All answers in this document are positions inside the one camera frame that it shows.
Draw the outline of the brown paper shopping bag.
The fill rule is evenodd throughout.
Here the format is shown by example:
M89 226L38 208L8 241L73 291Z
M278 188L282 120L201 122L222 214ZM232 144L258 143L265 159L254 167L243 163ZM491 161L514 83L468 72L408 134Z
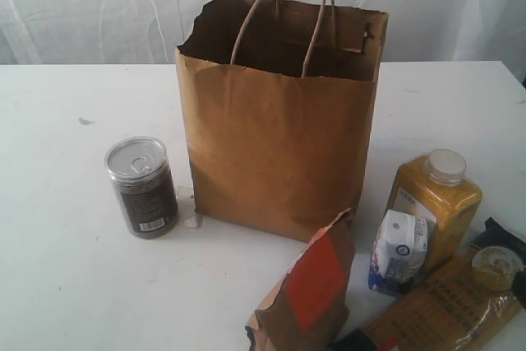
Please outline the brown paper shopping bag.
M308 240L362 192L386 12L212 0L175 51L196 211Z

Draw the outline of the white paper crumb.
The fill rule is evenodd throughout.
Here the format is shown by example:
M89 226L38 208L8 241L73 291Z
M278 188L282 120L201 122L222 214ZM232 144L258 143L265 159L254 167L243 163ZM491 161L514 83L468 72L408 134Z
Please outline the white paper crumb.
M184 219L184 226L189 229L198 229L203 224L203 217L199 213L192 213Z

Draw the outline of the dark can silver lid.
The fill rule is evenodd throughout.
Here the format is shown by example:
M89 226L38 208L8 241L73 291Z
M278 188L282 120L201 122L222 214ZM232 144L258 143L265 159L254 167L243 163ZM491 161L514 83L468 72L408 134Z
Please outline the dark can silver lid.
M178 203L162 141L127 138L108 150L104 165L131 234L153 239L172 229L178 221Z

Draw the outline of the yellow grain bottle white cap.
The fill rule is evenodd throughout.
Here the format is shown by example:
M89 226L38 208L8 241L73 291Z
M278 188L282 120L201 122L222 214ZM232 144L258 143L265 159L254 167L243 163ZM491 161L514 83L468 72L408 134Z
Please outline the yellow grain bottle white cap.
M386 208L427 221L423 273L432 272L455 254L482 202L482 190L466 178L466 169L460 154L437 149L397 170Z

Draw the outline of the clear tape scrap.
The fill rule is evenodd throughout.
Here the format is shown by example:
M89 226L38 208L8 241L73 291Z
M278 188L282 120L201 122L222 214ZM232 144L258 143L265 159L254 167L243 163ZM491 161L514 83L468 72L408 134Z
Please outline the clear tape scrap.
M193 199L194 191L192 187L176 186L176 196L182 199Z

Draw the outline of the small white blue carton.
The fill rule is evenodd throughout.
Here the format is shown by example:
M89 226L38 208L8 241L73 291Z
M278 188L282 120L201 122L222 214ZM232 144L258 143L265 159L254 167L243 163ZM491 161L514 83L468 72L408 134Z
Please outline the small white blue carton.
M425 219L387 210L371 254L369 289L395 297L408 292L426 259L427 245Z

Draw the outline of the brown pouch orange label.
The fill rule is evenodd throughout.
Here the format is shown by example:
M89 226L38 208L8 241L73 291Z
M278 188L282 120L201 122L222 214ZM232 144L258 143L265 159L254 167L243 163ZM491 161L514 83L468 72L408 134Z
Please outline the brown pouch orange label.
M250 350L327 350L348 318L353 211L319 229L247 321Z

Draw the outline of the spaghetti packet gold seal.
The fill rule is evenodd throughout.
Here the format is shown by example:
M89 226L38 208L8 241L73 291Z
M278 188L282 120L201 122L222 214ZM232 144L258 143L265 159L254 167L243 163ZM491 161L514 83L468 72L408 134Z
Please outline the spaghetti packet gold seal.
M442 267L332 350L480 350L525 308L525 239L493 218Z

